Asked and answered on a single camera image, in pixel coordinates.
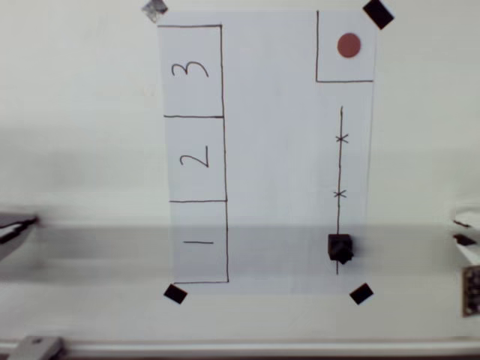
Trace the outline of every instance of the white background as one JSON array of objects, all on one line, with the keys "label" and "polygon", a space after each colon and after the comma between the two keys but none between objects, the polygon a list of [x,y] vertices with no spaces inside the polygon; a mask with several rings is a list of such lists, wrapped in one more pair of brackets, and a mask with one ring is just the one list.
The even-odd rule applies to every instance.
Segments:
[{"label": "white background", "polygon": [[[328,10],[365,2],[168,5]],[[373,240],[364,252],[366,280],[382,292],[357,307],[348,296],[199,295],[181,306],[163,298],[166,234],[129,228],[169,223],[157,32],[143,3],[0,2],[1,202],[80,228],[40,237],[41,268],[14,271],[21,254],[2,265],[0,338],[62,335],[77,346],[475,338],[478,324],[460,317],[463,263],[443,227],[454,203],[480,192],[480,3],[385,3],[396,19],[377,44]]]}]

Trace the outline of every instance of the small black block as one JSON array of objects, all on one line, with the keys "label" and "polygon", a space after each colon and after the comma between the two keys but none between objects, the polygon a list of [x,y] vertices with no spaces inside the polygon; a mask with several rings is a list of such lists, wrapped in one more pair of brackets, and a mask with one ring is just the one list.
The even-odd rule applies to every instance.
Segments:
[{"label": "small black block", "polygon": [[380,0],[371,0],[363,7],[363,10],[380,29],[385,28],[394,19]]},{"label": "small black block", "polygon": [[166,289],[166,292],[163,294],[163,296],[166,296],[169,299],[172,299],[174,302],[178,302],[181,304],[184,300],[185,297],[187,296],[187,292],[180,289],[179,287],[173,285],[172,283],[168,288]]},{"label": "small black block", "polygon": [[357,305],[360,305],[362,302],[370,298],[373,294],[374,292],[372,291],[372,289],[366,283],[364,283],[357,290],[353,290],[350,293],[350,297]]},{"label": "small black block", "polygon": [[328,234],[328,255],[330,260],[344,265],[353,258],[353,241],[348,234]]},{"label": "small black block", "polygon": [[457,239],[457,244],[459,245],[468,246],[468,245],[474,245],[477,243],[477,241],[462,234],[455,234],[453,235],[453,237]]}]

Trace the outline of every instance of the white paper sheet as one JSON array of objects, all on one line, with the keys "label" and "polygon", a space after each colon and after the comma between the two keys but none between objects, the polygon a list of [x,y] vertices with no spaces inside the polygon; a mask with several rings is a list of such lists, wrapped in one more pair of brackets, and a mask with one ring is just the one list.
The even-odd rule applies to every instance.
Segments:
[{"label": "white paper sheet", "polygon": [[[316,292],[358,277],[358,256],[335,276],[327,243],[337,223],[356,244],[363,236],[376,46],[368,16],[172,11],[158,29],[175,281]],[[346,33],[361,40],[352,58],[337,50]]]}]

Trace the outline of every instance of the handwritten number 3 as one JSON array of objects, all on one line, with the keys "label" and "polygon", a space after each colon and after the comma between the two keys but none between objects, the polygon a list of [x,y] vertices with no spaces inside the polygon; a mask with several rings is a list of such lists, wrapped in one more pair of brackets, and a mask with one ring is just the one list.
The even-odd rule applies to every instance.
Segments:
[{"label": "handwritten number 3", "polygon": [[184,159],[184,158],[190,158],[190,159],[192,159],[192,160],[198,161],[198,162],[201,163],[204,167],[209,167],[209,147],[208,147],[208,146],[205,147],[205,161],[201,161],[200,159],[198,159],[198,158],[196,158],[196,157],[194,157],[194,156],[182,155],[182,156],[180,157],[180,159],[179,159],[181,165],[184,165],[184,164],[183,164],[183,159]]},{"label": "handwritten number 3", "polygon": [[207,69],[205,69],[205,66],[203,66],[202,64],[200,64],[199,62],[196,62],[196,61],[189,61],[185,66],[181,66],[180,64],[173,64],[172,65],[172,75],[175,76],[175,68],[181,68],[184,72],[185,72],[185,75],[188,75],[188,67],[190,65],[196,65],[196,66],[200,66],[202,68],[202,70],[205,72],[205,75],[207,77],[209,77],[209,72],[207,71]]}]

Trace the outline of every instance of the vertical line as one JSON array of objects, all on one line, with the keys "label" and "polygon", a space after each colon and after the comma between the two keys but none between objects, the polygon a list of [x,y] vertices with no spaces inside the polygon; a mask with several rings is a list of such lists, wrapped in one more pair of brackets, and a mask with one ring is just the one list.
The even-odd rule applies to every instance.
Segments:
[{"label": "vertical line", "polygon": [[318,23],[319,23],[319,11],[316,11],[316,60],[315,60],[315,81],[318,81],[318,56],[319,56],[319,35],[318,35]]},{"label": "vertical line", "polygon": [[342,182],[342,136],[344,135],[344,107],[340,107],[340,143],[338,151],[338,183],[337,183],[337,234],[340,233],[340,188]]},{"label": "vertical line", "polygon": [[227,193],[227,135],[225,130],[225,99],[224,99],[224,27],[220,25],[220,73],[222,95],[222,125],[223,125],[223,183],[225,186],[225,249],[226,249],[226,282],[230,282],[228,254],[228,193]]}]

